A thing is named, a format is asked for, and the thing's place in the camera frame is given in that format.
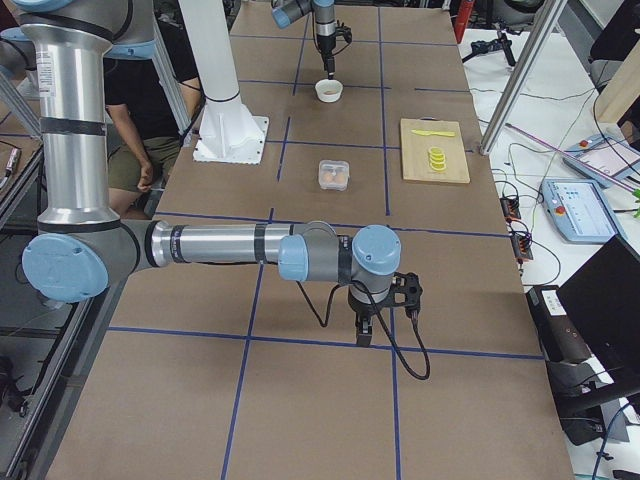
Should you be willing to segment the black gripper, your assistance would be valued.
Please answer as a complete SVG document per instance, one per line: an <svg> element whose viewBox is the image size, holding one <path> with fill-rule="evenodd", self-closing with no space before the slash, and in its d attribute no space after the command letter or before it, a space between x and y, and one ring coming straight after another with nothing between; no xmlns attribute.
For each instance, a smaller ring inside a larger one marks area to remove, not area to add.
<svg viewBox="0 0 640 480"><path fill-rule="evenodd" d="M317 46L322 59L324 60L324 69L327 74L327 78L332 80L335 76L335 59L333 57L333 50L335 48L335 34L329 35L318 34Z"/></svg>
<svg viewBox="0 0 640 480"><path fill-rule="evenodd" d="M371 304L369 301L361 301L354 295L348 295L348 304L355 312L356 345L369 347L373 336L372 319L382 315L382 311L398 306L393 295L389 294L383 301Z"/></svg>

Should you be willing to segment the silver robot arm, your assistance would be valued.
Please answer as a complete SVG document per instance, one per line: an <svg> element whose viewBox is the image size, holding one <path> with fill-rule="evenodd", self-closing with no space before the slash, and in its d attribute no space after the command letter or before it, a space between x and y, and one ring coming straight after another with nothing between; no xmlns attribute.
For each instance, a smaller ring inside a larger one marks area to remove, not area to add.
<svg viewBox="0 0 640 480"><path fill-rule="evenodd" d="M315 42L323 61L327 78L335 75L337 21L333 0L287 0L272 2L272 17L280 29L311 14L315 27Z"/></svg>
<svg viewBox="0 0 640 480"><path fill-rule="evenodd" d="M82 302L134 272L171 263L216 266L272 264L283 279L347 286L356 342L369 344L383 309L409 306L409 283L398 272L401 243L388 227L354 236L328 224L172 226L127 221L111 209L103 59L132 48L155 49L148 1L23 1L22 31L35 47L40 132L48 205L22 267L44 296Z"/></svg>

